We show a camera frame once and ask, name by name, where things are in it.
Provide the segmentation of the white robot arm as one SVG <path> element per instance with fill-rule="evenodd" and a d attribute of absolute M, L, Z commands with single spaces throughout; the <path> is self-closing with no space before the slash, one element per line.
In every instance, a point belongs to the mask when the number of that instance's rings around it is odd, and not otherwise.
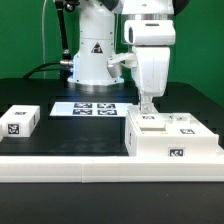
<path fill-rule="evenodd" d="M 172 18 L 190 0 L 80 0 L 80 45 L 69 81 L 85 88 L 121 83 L 131 70 L 139 91 L 139 111 L 153 111 L 152 99 L 164 94 Z"/>

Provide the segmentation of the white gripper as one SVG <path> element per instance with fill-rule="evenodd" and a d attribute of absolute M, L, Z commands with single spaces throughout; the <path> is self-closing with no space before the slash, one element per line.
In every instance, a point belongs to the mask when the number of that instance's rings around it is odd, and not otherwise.
<path fill-rule="evenodd" d="M 140 111 L 153 113 L 152 98 L 162 96 L 166 89 L 170 46 L 176 38 L 173 21 L 127 20 L 124 37 L 136 60 L 132 77 L 140 93 Z"/>

